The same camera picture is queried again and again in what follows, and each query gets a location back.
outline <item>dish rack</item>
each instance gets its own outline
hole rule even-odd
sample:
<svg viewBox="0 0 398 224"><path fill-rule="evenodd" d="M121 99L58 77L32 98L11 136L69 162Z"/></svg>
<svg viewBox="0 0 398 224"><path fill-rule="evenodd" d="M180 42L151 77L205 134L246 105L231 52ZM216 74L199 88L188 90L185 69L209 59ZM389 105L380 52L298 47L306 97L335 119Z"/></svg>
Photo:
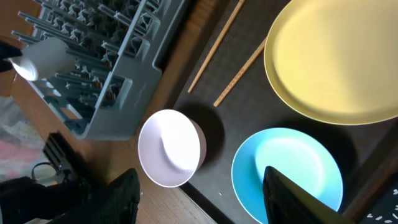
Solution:
<svg viewBox="0 0 398 224"><path fill-rule="evenodd" d="M157 67L188 1L34 0L40 19L19 12L35 36L56 37L76 58L75 70L29 82L78 139L127 140L149 104L162 71Z"/></svg>

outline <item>blue bowl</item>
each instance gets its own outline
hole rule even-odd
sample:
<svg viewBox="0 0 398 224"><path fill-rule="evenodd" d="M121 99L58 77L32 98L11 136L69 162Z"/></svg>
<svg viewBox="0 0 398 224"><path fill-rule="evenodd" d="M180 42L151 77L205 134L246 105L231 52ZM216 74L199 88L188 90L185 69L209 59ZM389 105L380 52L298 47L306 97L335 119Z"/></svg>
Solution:
<svg viewBox="0 0 398 224"><path fill-rule="evenodd" d="M253 134L238 149L232 163L232 185L243 208L259 223L268 223L262 181L273 166L312 196L337 211L343 199L343 179L336 161L317 140L288 128Z"/></svg>

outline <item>wooden chopstick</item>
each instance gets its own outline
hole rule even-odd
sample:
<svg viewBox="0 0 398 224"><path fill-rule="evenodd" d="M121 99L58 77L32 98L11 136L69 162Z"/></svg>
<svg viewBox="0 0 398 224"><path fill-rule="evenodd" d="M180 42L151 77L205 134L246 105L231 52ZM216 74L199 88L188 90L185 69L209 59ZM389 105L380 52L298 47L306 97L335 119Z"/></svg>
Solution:
<svg viewBox="0 0 398 224"><path fill-rule="evenodd" d="M220 103L225 99L225 97L228 95L228 93L234 88L234 86L237 84L239 79L243 76L243 74L246 72L246 70L253 63L253 61L264 50L264 47L266 46L266 40L267 40L267 37L261 42L260 46L256 49L256 51L254 51L254 53L250 56L249 60L247 60L247 62L243 65L243 67L240 69L240 71L235 75L235 77L228 84L228 86L225 88L225 90L222 92L222 94L214 102L215 107L220 105Z"/></svg>
<svg viewBox="0 0 398 224"><path fill-rule="evenodd" d="M201 77L201 75L205 71L207 65L209 64L209 62L210 62L211 58L213 57L214 53L216 52L217 48L220 46L221 41L224 39L225 34L229 30L229 28L231 27L233 21L235 20L236 16L238 15L239 11L241 10L244 2L245 2L245 0L239 0L239 2L236 5L234 11L230 15L229 19L226 21L226 24L223 27L223 30L220 32L219 36L216 39L216 42L211 47L211 49L209 51L209 54L207 55L207 57L205 59L205 62L203 62L203 64L201 65L201 67L199 69L199 72L195 76L195 79L193 80L190 88L188 89L188 93L190 93L192 91L193 87L195 87L195 85L197 84L199 78Z"/></svg>

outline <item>dark gray mat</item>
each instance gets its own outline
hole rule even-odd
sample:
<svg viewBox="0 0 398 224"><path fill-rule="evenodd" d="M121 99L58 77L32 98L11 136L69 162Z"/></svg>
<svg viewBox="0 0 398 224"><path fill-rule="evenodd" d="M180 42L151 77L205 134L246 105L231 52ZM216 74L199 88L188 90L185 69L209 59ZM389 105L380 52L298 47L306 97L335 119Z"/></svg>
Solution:
<svg viewBox="0 0 398 224"><path fill-rule="evenodd" d="M208 141L205 164L189 183L231 221L256 223L234 194L231 165L235 152L245 139L258 131L295 128L319 140L336 159L345 182L342 212L363 181L377 168L380 158L395 147L398 125L393 124L396 120L364 126L335 126L308 119L290 109L274 93L262 55L224 102L218 108L213 107L217 97L265 38L288 0L247 0L213 60L188 94L192 80L237 2L232 0L227 6L174 106L202 127Z"/></svg>

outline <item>yellow plate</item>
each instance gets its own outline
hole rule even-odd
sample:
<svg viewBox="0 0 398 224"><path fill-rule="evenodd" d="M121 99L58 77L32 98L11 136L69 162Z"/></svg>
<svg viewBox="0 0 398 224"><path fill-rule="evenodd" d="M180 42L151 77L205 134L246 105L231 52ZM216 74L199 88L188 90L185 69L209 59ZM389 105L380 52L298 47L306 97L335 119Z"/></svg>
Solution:
<svg viewBox="0 0 398 224"><path fill-rule="evenodd" d="M268 79L295 111L333 124L398 116L398 1L292 0L271 27Z"/></svg>

